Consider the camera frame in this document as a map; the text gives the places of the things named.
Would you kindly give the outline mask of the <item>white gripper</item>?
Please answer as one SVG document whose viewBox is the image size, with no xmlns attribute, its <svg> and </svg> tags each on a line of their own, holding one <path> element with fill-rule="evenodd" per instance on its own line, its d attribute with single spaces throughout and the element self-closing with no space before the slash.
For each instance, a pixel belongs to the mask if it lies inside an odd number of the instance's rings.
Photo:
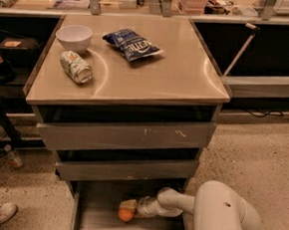
<svg viewBox="0 0 289 230">
<path fill-rule="evenodd" d="M 154 203 L 154 198 L 146 196 L 139 201 L 135 199 L 124 200 L 120 204 L 121 209 L 128 209 L 129 211 L 136 212 L 136 218 L 152 218 L 154 214 L 150 212 L 150 206 Z"/>
</svg>

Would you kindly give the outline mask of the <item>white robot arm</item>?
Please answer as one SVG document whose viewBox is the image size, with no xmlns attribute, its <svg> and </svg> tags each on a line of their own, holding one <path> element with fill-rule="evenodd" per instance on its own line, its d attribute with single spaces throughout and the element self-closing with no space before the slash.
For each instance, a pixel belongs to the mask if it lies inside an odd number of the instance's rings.
<svg viewBox="0 0 289 230">
<path fill-rule="evenodd" d="M 156 196 L 124 200 L 118 209 L 122 221 L 155 216 L 193 215 L 193 230 L 260 230 L 259 213 L 233 189 L 217 180 L 204 182 L 195 195 L 163 187 Z"/>
</svg>

